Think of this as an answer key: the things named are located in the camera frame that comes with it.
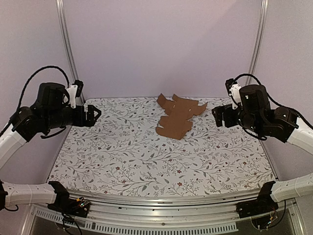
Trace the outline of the brown cardboard box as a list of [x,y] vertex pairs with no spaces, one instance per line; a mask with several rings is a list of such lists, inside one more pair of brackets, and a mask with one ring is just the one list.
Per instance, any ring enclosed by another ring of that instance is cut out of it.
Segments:
[[199,105],[197,100],[181,98],[175,94],[171,100],[160,94],[157,103],[166,115],[160,118],[156,133],[176,140],[181,140],[192,129],[190,119],[201,115],[207,107],[207,103]]

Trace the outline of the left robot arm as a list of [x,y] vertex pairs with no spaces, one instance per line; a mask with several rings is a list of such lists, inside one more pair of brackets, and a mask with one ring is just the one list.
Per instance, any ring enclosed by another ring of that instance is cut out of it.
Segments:
[[[77,105],[83,83],[78,81],[65,87],[58,83],[42,83],[31,107],[20,107],[10,118],[11,124],[0,138],[0,165],[4,166],[13,154],[41,133],[42,139],[51,138],[50,130],[67,126],[93,127],[102,112],[93,105]],[[0,183],[0,208],[44,203],[50,210],[86,218],[90,201],[71,199],[68,190],[58,181],[39,185]]]

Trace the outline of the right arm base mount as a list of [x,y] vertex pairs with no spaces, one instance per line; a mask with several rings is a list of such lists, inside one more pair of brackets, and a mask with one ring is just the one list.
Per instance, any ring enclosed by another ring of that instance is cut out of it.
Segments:
[[256,199],[237,203],[236,212],[239,217],[251,217],[278,209],[278,203],[270,196],[274,184],[275,181],[263,184]]

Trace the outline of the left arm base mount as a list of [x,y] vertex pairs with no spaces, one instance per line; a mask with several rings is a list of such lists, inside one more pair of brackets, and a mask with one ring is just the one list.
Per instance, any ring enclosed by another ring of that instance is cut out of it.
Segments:
[[49,181],[56,194],[56,198],[52,204],[48,204],[47,208],[56,212],[87,218],[90,208],[90,201],[84,197],[71,199],[68,190],[57,181]]

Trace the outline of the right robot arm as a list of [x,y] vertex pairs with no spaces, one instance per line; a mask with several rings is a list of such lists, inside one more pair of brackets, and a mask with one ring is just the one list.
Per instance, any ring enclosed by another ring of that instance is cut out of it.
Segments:
[[[258,139],[274,137],[283,143],[295,145],[308,153],[313,152],[313,129],[292,108],[270,107],[269,96],[263,85],[229,89],[232,103],[212,109],[218,127],[236,125],[255,133]],[[278,208],[278,203],[313,192],[313,175],[308,174],[286,181],[270,181],[263,184],[255,200],[237,204],[237,212],[249,216]]]

